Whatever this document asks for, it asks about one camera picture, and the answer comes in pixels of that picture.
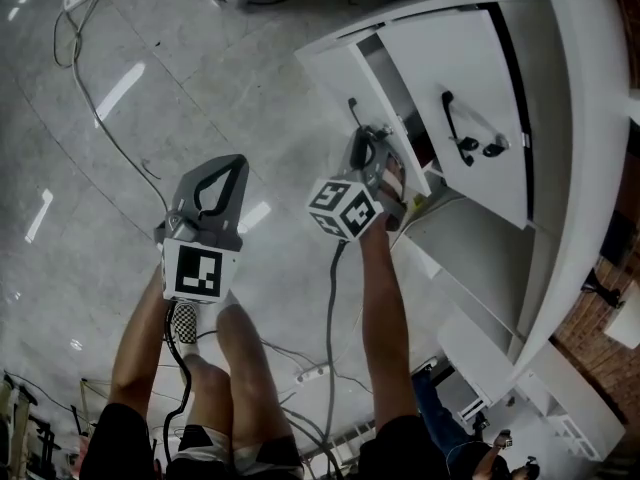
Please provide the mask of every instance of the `jeans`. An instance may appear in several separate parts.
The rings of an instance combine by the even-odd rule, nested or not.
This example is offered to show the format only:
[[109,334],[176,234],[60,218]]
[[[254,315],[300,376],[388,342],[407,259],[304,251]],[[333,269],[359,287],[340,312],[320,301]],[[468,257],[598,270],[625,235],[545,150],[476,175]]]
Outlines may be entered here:
[[451,413],[442,406],[436,388],[431,382],[431,373],[422,370],[412,378],[413,390],[418,399],[422,419],[427,425],[431,440],[440,448],[447,464],[455,462],[462,451],[462,444],[471,441],[471,436],[453,419]]

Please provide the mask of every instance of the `person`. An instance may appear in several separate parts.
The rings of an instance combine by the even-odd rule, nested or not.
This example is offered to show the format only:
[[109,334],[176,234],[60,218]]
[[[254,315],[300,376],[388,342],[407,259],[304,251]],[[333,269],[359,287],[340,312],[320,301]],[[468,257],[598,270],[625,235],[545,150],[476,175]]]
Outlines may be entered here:
[[477,441],[453,419],[451,412],[440,401],[433,382],[431,370],[437,359],[431,358],[427,365],[411,378],[418,399],[420,413],[435,444],[445,456],[452,480],[536,480],[540,467],[530,460],[526,465],[509,471],[500,452],[507,446],[508,436],[498,435],[489,446]]
[[[407,321],[385,221],[385,215],[378,217],[360,239],[363,342],[377,430],[376,438],[362,448],[360,475],[440,480],[447,478],[444,457],[418,414],[409,372]],[[81,480],[154,476],[145,418],[167,311],[161,286],[158,268],[122,337],[108,405],[89,444]],[[258,332],[235,298],[222,305],[217,336],[229,374],[200,357],[195,308],[188,304],[176,307],[177,344],[191,373],[195,396],[166,477],[302,478],[293,433],[279,405]]]

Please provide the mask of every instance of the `checkered shoe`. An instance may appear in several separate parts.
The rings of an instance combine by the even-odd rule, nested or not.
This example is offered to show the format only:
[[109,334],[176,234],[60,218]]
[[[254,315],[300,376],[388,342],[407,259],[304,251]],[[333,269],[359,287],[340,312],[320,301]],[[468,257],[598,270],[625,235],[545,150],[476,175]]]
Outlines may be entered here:
[[182,354],[184,345],[195,345],[198,335],[198,312],[193,304],[179,302],[173,313],[173,335]]

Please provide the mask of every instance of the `gray tiled floor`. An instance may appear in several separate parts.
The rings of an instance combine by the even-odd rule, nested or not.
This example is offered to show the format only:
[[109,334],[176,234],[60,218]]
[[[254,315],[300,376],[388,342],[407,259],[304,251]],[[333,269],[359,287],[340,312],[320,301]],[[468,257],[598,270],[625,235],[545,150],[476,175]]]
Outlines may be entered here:
[[[96,105],[130,70],[142,72],[105,123],[134,161],[145,160],[161,178],[165,197],[182,173],[208,158],[248,157],[245,212],[260,202],[271,212],[245,235],[234,290],[265,339],[317,361],[326,357],[334,244],[315,233],[302,205],[315,178],[335,169],[346,136],[293,52],[388,1],[295,0],[247,14],[208,0],[100,0],[85,29],[79,67]],[[53,64],[60,0],[18,2],[0,1],[0,362],[79,405],[81,377],[109,377],[124,325],[159,261],[149,236],[163,211],[96,128],[72,73]],[[70,39],[62,25],[66,59]],[[45,189],[53,201],[28,243]],[[419,362],[438,349],[433,325],[447,306],[402,247],[394,254]],[[352,246],[339,268],[334,348],[337,356],[350,342],[339,370],[368,384],[359,329],[351,338],[361,297],[360,253]],[[203,329],[213,325],[214,311],[202,315]],[[202,349],[221,361],[215,338]],[[278,388],[291,392],[299,368],[271,352],[269,358]],[[163,351],[161,363],[172,362]],[[160,368],[151,428],[176,405],[166,395],[179,397],[181,389],[177,371]],[[326,389],[326,379],[296,387],[290,407],[322,423]],[[357,384],[339,380],[337,393],[336,430],[371,414],[371,397]],[[69,414],[40,398],[37,411],[64,439],[73,429]],[[94,417],[102,403],[89,396]]]

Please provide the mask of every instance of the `cabinet handle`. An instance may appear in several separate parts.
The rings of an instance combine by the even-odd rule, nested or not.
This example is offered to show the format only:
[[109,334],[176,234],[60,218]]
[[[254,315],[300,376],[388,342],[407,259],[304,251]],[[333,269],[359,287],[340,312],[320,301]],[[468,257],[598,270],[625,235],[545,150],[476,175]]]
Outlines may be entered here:
[[465,165],[471,167],[474,162],[473,157],[471,155],[467,155],[465,151],[473,151],[475,149],[478,149],[478,141],[473,137],[465,137],[462,141],[458,139],[456,127],[453,125],[453,118],[451,117],[451,109],[449,108],[452,101],[453,93],[451,91],[445,91],[442,93],[442,108],[445,115],[447,116],[449,128],[451,129],[451,135],[453,136],[453,140],[456,143],[456,147],[458,148],[458,153],[460,153],[460,158],[462,158],[462,161],[465,163]]

